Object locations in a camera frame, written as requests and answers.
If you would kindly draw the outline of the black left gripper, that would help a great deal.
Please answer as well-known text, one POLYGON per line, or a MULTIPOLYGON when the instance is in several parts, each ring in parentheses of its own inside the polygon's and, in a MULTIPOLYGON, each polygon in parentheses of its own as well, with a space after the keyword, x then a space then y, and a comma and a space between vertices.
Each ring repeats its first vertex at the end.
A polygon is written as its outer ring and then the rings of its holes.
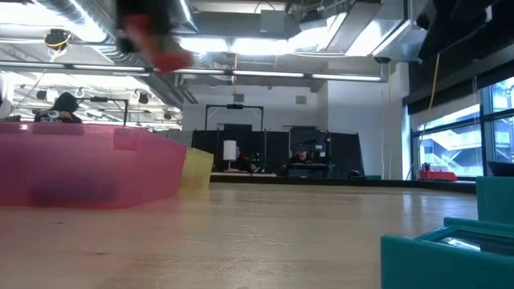
POLYGON ((118 47, 126 53, 171 55, 179 45, 171 35, 169 0, 115 0, 118 47))

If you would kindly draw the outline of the red digital clock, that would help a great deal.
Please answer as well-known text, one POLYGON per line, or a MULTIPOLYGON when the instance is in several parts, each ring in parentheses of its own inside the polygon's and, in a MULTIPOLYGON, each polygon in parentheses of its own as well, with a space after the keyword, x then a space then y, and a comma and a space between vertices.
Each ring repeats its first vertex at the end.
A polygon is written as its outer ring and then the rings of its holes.
POLYGON ((194 63, 192 54, 181 48, 170 35, 159 35, 153 29, 154 23, 149 16, 130 15, 124 24, 128 39, 160 73, 170 73, 194 63))

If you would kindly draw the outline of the person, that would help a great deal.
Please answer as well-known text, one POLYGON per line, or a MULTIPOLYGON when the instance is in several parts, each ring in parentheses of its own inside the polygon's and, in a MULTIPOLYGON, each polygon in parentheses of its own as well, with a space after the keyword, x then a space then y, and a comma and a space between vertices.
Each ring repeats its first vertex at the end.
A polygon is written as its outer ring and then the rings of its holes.
POLYGON ((309 156, 308 151, 298 151, 295 152, 294 155, 288 160, 288 164, 310 164, 312 163, 312 159, 309 156))
POLYGON ((75 114, 77 109, 77 99, 69 92, 64 92, 49 110, 35 116, 35 122, 82 124, 83 121, 75 114))
POLYGON ((239 146, 236 147, 236 160, 233 168, 247 173, 253 173, 257 169, 256 165, 250 163, 250 160, 241 153, 239 146))

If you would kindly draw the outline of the grey ceiling box unit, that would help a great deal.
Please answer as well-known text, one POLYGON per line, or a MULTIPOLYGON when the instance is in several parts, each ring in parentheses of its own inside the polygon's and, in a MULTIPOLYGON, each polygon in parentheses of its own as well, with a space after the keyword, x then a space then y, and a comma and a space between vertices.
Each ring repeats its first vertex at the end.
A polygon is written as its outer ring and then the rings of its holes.
POLYGON ((259 31, 264 34, 281 35, 285 32, 286 14, 279 10, 261 10, 259 31))

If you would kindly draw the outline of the long ceiling light bar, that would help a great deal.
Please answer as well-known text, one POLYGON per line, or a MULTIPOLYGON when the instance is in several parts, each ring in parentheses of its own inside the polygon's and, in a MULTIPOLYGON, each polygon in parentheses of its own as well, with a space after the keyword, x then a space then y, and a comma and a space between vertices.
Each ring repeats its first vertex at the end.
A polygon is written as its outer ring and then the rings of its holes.
MULTIPOLYGON (((76 63, 45 63, 45 62, 20 62, 0 60, 2 68, 19 68, 27 70, 47 69, 47 70, 71 70, 71 71, 101 71, 112 74, 130 75, 130 76, 149 76, 150 74, 160 73, 161 71, 154 67, 134 67, 134 66, 115 66, 115 65, 99 65, 99 64, 76 64, 76 63)), ((315 80, 333 80, 333 81, 355 81, 384 83, 385 76, 375 75, 331 75, 321 73, 305 73, 305 72, 281 72, 281 71, 248 71, 239 69, 210 69, 210 68, 182 68, 174 71, 176 74, 187 75, 223 75, 223 76, 247 76, 247 77, 271 77, 271 78, 288 78, 288 79, 315 79, 315 80)))

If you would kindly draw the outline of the red translucent plastic tray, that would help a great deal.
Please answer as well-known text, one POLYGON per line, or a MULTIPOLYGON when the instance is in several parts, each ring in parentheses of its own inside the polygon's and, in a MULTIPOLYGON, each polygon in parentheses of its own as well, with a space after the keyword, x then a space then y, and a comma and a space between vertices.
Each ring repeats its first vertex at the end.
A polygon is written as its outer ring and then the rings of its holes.
POLYGON ((140 128, 0 123, 0 206, 120 209, 176 194, 186 147, 140 128))

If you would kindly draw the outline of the white cylindrical lamp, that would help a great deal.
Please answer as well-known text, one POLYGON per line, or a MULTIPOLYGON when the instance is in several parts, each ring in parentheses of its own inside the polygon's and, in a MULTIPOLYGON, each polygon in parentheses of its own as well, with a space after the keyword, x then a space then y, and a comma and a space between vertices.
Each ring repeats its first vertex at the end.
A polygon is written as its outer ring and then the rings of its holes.
POLYGON ((226 171, 231 170, 231 165, 238 159, 238 148, 235 140, 223 141, 222 159, 226 163, 226 171))

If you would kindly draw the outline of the yellow translucent plastic tray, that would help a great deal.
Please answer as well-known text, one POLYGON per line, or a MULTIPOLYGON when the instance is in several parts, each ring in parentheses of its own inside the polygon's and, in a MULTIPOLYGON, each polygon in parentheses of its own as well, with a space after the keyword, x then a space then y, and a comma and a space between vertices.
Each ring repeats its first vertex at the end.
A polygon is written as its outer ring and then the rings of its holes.
POLYGON ((210 184, 210 174, 214 155, 200 149, 188 148, 183 165, 180 189, 206 189, 210 184))

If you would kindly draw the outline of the wooden table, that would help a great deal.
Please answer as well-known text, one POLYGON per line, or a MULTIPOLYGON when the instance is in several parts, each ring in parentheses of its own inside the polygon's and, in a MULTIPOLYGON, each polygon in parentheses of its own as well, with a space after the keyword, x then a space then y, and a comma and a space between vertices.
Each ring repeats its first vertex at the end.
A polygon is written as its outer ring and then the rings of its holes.
POLYGON ((277 177, 274 173, 212 172, 212 177, 277 177))

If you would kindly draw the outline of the black partition panels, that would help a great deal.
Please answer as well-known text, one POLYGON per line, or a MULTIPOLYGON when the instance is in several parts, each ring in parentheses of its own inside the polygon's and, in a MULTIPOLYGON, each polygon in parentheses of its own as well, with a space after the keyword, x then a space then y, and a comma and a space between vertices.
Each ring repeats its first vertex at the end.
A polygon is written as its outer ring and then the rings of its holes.
POLYGON ((249 124, 226 124, 215 130, 195 130, 192 146, 214 154, 213 169, 222 172, 223 141, 235 140, 241 153, 255 164, 253 173, 281 177, 346 178, 351 170, 364 173, 361 143, 356 133, 321 131, 294 127, 284 132, 254 131, 249 124), (308 151, 310 164, 288 164, 298 151, 308 151))

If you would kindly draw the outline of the red box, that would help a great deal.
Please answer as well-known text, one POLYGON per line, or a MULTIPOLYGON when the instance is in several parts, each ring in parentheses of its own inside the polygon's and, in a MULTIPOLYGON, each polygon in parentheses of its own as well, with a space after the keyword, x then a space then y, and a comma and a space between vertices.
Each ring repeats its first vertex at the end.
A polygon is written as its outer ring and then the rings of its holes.
POLYGON ((418 178, 424 181, 457 181, 457 176, 452 172, 421 171, 418 178))

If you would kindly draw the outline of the silver round ceiling duct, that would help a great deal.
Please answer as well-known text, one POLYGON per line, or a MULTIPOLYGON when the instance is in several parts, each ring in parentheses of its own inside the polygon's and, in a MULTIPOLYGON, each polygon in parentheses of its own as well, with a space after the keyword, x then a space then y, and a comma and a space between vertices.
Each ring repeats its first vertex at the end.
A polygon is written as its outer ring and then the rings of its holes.
POLYGON ((192 6, 189 0, 163 0, 166 14, 169 17, 169 27, 173 30, 187 29, 191 33, 198 33, 194 24, 192 6))

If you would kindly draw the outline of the black gantry frame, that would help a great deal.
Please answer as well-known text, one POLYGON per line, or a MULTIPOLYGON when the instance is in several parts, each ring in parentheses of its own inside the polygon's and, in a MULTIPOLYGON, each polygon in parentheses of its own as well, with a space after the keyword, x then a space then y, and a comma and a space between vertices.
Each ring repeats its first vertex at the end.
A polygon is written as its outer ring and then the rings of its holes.
POLYGON ((264 106, 249 106, 243 104, 206 104, 205 115, 204 115, 204 131, 208 130, 209 109, 210 108, 226 108, 231 110, 243 110, 243 109, 259 109, 260 110, 260 131, 266 130, 263 126, 264 120, 264 106))
POLYGON ((92 123, 126 126, 129 119, 129 101, 106 96, 76 98, 77 108, 83 111, 92 123))

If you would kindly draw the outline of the black aluminium table frame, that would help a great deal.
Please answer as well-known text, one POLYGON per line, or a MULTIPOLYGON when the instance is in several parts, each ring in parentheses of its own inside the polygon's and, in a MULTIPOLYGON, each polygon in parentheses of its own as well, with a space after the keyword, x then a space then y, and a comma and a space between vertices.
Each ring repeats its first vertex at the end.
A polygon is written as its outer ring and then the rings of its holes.
POLYGON ((330 179, 298 177, 262 177, 211 175, 211 183, 267 184, 267 185, 326 185, 326 186, 364 186, 410 189, 432 189, 438 191, 475 194, 475 183, 444 181, 399 181, 368 179, 330 179))

